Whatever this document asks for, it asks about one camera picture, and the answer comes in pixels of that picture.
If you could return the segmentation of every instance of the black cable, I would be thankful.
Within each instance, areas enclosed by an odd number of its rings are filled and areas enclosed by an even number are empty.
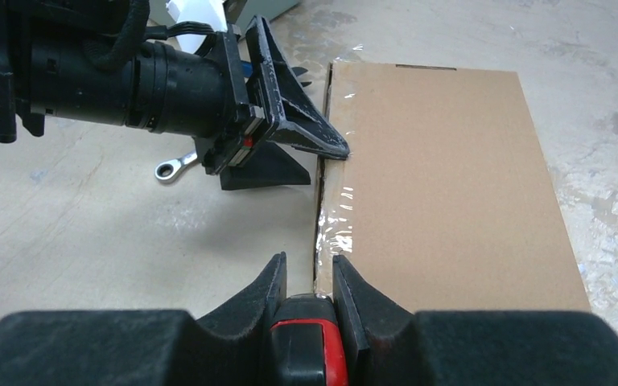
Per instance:
[[[167,40],[179,35],[213,35],[212,26],[198,22],[182,22],[171,27],[156,26],[146,28],[144,39]]]
[[[196,55],[205,57],[216,45],[216,35],[207,35],[196,51]]]
[[[143,36],[149,17],[149,0],[130,0],[129,13],[112,47],[98,40],[86,39],[82,42],[84,54],[95,68],[117,71],[136,54],[145,41]]]

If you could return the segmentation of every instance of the ratcheting wrench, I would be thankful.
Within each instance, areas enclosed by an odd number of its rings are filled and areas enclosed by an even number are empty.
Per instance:
[[[198,163],[198,154],[195,150],[181,158],[170,159],[155,167],[155,178],[165,185],[173,183],[190,166]]]

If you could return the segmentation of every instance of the red component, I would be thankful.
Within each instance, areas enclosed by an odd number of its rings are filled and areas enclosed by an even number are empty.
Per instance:
[[[344,359],[340,329],[326,319],[293,319],[274,324],[271,330],[285,324],[320,324],[323,330],[323,357],[326,366],[326,386],[348,386],[347,362]]]

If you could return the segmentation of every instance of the concrete floor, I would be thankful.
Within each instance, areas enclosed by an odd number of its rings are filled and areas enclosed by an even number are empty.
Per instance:
[[[618,0],[304,0],[274,33],[310,69],[317,103],[331,60],[517,71],[591,305],[618,331]],[[109,307],[200,316],[281,250],[289,291],[311,290],[313,188],[222,192],[202,170],[159,186],[156,163],[191,147],[53,119],[43,138],[0,145],[0,318]]]

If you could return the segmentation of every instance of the cardboard box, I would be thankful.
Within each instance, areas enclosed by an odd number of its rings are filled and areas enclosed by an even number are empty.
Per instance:
[[[514,72],[339,62],[315,289],[343,253],[407,310],[590,310]]]

